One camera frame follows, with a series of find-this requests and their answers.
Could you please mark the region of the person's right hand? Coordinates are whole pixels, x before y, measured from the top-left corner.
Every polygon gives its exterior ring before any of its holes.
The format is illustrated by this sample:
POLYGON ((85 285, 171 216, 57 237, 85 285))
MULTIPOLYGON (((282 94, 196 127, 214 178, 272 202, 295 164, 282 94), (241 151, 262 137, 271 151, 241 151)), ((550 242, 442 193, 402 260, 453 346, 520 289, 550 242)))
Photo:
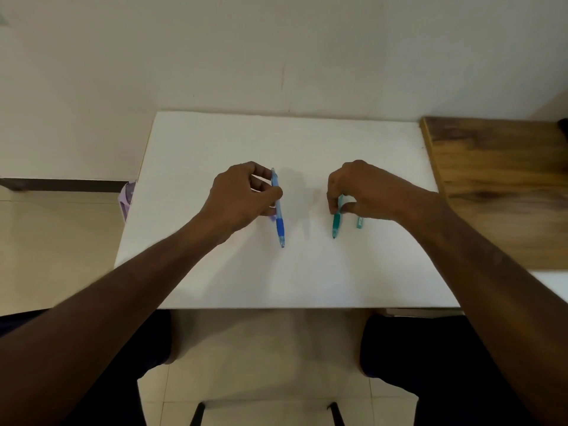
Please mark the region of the person's right hand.
POLYGON ((390 220, 404 225, 440 205, 438 193, 418 187, 363 160, 344 163, 328 177, 327 200, 330 213, 343 203, 364 201, 370 208, 367 219, 390 220))

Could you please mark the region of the person's left hand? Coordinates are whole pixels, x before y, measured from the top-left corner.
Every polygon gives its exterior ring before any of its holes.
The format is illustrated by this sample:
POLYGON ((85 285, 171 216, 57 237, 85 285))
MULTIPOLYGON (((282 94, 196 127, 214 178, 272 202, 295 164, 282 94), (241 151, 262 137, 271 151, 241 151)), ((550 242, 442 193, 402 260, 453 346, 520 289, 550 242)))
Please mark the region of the person's left hand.
POLYGON ((269 182, 271 177, 271 170, 256 162, 230 166, 215 177, 199 216, 212 222, 222 238, 228 238, 260 216, 275 215, 275 207, 255 207, 254 191, 251 190, 251 178, 269 182))

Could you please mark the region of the teal ballpoint pen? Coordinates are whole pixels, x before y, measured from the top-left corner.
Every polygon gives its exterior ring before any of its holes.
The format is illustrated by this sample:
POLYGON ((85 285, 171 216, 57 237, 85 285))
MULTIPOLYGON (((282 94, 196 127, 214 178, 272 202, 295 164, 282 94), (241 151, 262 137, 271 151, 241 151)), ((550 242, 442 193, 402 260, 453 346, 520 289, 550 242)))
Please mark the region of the teal ballpoint pen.
POLYGON ((344 201, 344 195, 341 194, 338 199, 337 199, 337 211, 334 213, 333 215, 333 220, 332 220, 332 238, 336 239, 338 236, 338 232, 341 226, 341 220, 342 220, 342 213, 341 213, 341 207, 343 205, 343 201, 344 201))

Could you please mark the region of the blue ballpoint pen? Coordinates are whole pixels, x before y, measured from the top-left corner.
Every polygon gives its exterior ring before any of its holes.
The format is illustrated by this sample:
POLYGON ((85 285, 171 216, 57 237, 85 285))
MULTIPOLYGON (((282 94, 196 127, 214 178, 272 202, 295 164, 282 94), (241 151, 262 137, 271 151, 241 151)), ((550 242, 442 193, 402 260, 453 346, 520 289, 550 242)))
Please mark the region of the blue ballpoint pen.
MULTIPOLYGON (((272 187, 278 187, 279 186, 278 175, 277 175, 274 168, 272 168, 271 185, 272 185, 272 187)), ((275 206, 274 222, 275 222, 275 226, 276 226, 276 230, 277 230, 277 234, 278 234, 280 247, 283 249, 285 247, 285 227, 284 227, 284 224, 283 224, 283 217, 282 217, 282 211, 281 211, 279 199, 275 201, 274 206, 275 206)))

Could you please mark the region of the person's right forearm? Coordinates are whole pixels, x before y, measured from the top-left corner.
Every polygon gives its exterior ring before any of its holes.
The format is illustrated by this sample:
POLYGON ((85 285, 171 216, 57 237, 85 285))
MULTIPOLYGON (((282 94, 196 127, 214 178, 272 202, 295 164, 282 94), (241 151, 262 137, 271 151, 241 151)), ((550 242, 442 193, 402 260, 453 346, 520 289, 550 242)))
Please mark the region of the person's right forearm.
POLYGON ((396 222, 428 254, 523 405, 542 425, 568 426, 568 303, 419 188, 396 222))

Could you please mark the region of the person's left forearm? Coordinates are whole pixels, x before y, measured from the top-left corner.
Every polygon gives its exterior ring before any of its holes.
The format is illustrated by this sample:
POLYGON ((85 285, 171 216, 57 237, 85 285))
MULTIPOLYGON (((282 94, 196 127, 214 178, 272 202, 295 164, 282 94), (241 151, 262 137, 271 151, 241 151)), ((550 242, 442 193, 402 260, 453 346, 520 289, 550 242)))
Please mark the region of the person's left forearm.
POLYGON ((0 426, 55 425, 230 224, 198 213, 67 300, 0 338, 0 426))

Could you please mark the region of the lavender plastic bin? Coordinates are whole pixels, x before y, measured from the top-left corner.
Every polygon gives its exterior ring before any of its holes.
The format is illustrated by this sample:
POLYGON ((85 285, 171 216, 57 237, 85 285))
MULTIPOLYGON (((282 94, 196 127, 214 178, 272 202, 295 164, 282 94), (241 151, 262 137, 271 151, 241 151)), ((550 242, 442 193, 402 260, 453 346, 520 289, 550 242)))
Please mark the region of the lavender plastic bin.
POLYGON ((136 181, 126 183, 117 197, 123 221, 126 222, 131 207, 133 192, 136 187, 136 181))

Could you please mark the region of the brown wooden table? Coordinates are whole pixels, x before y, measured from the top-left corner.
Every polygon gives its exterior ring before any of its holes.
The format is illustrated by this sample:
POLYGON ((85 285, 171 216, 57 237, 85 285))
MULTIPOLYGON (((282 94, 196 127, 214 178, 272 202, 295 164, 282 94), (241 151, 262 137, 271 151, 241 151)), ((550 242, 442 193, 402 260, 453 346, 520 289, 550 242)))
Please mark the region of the brown wooden table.
POLYGON ((528 270, 568 270, 568 120, 425 116, 440 194, 528 270))

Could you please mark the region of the person's right leg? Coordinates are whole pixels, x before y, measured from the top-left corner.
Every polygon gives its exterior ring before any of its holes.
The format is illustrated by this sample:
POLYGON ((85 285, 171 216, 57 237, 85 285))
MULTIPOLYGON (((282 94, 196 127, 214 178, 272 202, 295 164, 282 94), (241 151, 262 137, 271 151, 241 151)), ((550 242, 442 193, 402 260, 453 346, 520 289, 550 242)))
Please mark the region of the person's right leg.
POLYGON ((466 316, 367 319, 359 364, 418 397, 414 426, 539 426, 466 316))

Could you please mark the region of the person's leg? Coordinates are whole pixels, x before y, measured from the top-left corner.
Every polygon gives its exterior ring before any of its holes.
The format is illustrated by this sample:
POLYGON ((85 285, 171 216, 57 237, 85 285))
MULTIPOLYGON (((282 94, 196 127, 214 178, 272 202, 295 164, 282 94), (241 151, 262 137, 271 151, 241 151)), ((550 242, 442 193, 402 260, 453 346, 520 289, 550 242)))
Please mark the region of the person's leg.
POLYGON ((137 381, 170 357, 170 312, 81 304, 0 316, 0 426, 146 426, 137 381))
POLYGON ((367 319, 359 364, 418 397, 414 426, 539 426, 466 316, 367 319))

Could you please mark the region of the person's left leg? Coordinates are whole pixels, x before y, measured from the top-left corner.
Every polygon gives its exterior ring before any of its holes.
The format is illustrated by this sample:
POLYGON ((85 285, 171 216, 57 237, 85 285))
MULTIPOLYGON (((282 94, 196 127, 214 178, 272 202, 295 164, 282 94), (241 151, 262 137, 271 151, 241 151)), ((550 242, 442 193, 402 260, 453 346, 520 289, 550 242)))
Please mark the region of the person's left leg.
POLYGON ((0 426, 146 426, 137 381, 170 357, 170 312, 81 304, 0 316, 0 426))

